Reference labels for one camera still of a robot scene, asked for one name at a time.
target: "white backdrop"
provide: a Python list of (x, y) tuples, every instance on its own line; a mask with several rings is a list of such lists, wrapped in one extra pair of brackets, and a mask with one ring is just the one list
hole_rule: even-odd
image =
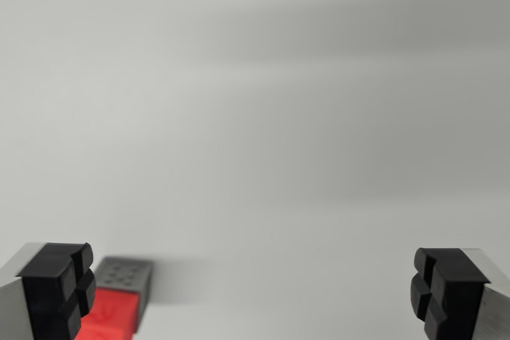
[(139, 340), (425, 339), (420, 246), (510, 273), (510, 0), (0, 0), (0, 261), (159, 261)]

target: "gray block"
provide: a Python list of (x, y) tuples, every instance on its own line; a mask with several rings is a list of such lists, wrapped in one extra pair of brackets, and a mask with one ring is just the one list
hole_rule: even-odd
[(115, 291), (139, 294), (136, 330), (151, 295), (153, 263), (149, 260), (107, 256), (96, 269), (96, 285)]

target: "black rubber pad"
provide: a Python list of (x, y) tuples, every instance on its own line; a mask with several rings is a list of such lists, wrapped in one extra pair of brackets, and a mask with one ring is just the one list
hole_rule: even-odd
[(96, 293), (90, 244), (46, 244), (20, 271), (34, 340), (73, 340)]
[(430, 340), (471, 340), (489, 280), (459, 248), (420, 248), (411, 304)]

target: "red object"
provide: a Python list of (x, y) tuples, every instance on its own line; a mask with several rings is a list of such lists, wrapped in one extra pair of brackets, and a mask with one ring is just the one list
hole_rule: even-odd
[(92, 310), (81, 319), (76, 340), (131, 340), (138, 302), (136, 293), (97, 288)]

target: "white wall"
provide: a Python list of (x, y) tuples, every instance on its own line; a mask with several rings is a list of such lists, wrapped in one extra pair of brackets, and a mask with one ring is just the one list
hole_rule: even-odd
[(159, 260), (139, 340), (424, 339), (510, 272), (510, 0), (0, 0), (0, 260)]

